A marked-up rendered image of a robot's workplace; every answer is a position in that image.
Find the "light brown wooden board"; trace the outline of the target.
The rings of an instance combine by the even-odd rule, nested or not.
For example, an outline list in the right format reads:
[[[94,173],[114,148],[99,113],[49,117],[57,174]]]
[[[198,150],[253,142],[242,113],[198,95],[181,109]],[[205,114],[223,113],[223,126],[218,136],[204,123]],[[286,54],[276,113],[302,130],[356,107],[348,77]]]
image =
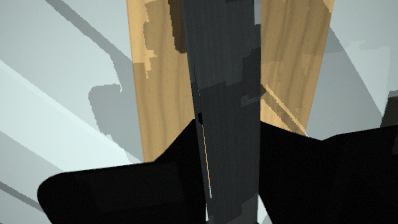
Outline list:
[[[261,0],[260,121],[304,135],[335,0]],[[181,0],[126,0],[144,162],[195,119]]]

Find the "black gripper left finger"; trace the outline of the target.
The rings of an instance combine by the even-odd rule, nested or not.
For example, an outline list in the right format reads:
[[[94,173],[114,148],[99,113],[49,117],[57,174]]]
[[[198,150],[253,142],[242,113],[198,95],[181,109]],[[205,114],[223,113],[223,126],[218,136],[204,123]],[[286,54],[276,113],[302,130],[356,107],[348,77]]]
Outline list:
[[[206,224],[195,119],[153,162],[68,171],[40,184],[51,224]]]

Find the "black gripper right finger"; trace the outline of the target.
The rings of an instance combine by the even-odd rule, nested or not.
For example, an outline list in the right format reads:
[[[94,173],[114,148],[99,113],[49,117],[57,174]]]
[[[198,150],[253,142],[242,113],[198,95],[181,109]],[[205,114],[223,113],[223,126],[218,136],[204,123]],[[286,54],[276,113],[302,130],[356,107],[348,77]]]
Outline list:
[[[398,125],[318,140],[260,121],[259,195],[272,224],[336,224],[351,174],[398,161]]]

